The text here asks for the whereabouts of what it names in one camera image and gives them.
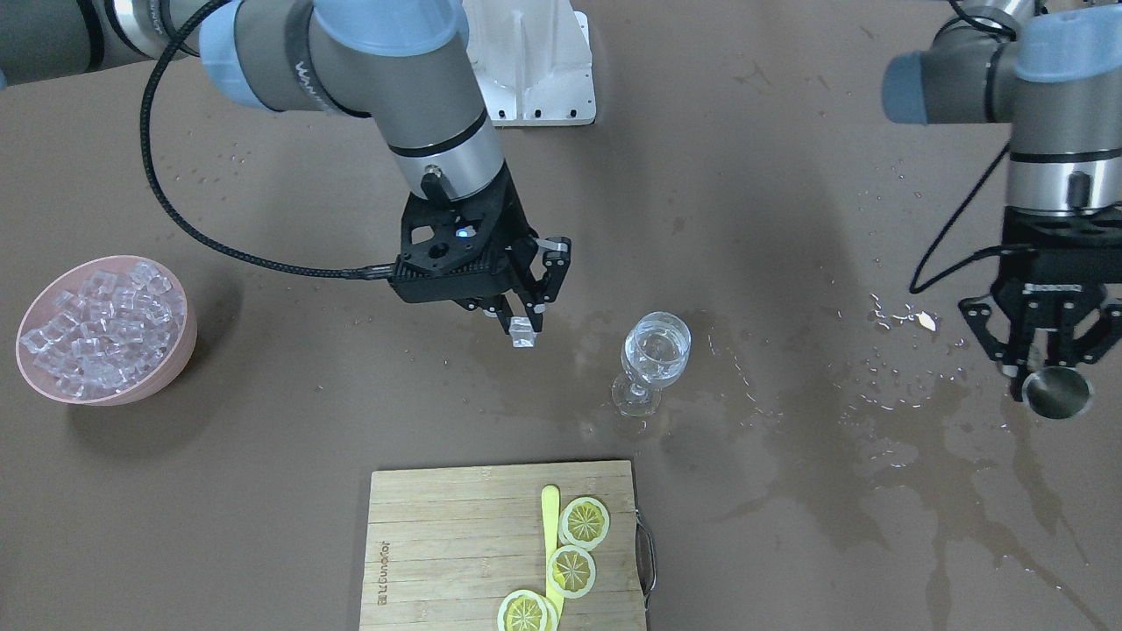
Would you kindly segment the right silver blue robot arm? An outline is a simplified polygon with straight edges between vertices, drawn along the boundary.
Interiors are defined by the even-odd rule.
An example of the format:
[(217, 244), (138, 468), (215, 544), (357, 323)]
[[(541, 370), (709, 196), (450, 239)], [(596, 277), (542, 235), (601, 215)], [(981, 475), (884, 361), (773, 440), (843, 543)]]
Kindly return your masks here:
[[(285, 274), (387, 280), (404, 302), (454, 302), (509, 335), (513, 293), (530, 330), (543, 330), (572, 241), (528, 225), (466, 52), (459, 1), (4, 1), (1, 18), (6, 88), (153, 60), (138, 121), (146, 180), (173, 223), (213, 252)], [(157, 88), (172, 61), (188, 56), (233, 103), (373, 120), (410, 188), (396, 259), (294, 266), (188, 223), (151, 156)]]

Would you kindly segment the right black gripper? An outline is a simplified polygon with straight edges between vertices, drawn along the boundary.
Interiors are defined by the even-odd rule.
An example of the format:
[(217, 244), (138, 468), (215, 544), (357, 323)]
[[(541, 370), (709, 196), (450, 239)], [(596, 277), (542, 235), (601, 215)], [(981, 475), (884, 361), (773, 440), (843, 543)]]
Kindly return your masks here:
[[(404, 209), (404, 301), (478, 308), (509, 336), (514, 311), (506, 294), (528, 283), (530, 328), (541, 333), (544, 313), (572, 266), (572, 240), (536, 239), (507, 167), (476, 195), (456, 201), (440, 190), (436, 176), (424, 176), (422, 184), (436, 199), (411, 195)], [(528, 259), (541, 263), (540, 277), (528, 276)]]

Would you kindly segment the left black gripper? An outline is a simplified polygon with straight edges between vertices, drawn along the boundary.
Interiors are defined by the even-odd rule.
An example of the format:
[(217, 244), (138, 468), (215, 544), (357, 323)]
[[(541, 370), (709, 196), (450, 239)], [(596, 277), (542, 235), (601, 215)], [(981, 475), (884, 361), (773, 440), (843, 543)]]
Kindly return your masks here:
[[(988, 359), (1009, 379), (1026, 377), (1026, 326), (1054, 328), (1049, 316), (1031, 316), (1031, 299), (1048, 301), (1063, 295), (1105, 295), (1106, 285), (1119, 284), (1119, 207), (1083, 213), (1031, 213), (1008, 207), (1003, 216), (1001, 245), (993, 296), (962, 299), (962, 318)], [(1073, 310), (1065, 316), (1065, 365), (1094, 365), (1121, 338), (1121, 305), (1105, 302), (1097, 320), (1083, 333), (1077, 329), (1089, 312)], [(990, 327), (994, 316), (1006, 316), (1005, 340)]]

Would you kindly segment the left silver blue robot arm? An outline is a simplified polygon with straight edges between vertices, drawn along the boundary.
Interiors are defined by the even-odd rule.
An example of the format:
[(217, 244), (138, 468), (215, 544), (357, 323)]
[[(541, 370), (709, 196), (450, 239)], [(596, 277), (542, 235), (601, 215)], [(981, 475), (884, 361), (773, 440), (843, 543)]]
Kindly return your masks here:
[(1039, 1), (962, 1), (925, 51), (891, 60), (893, 124), (1009, 124), (997, 278), (959, 311), (1017, 385), (1094, 364), (1119, 340), (1119, 3), (1045, 12)]

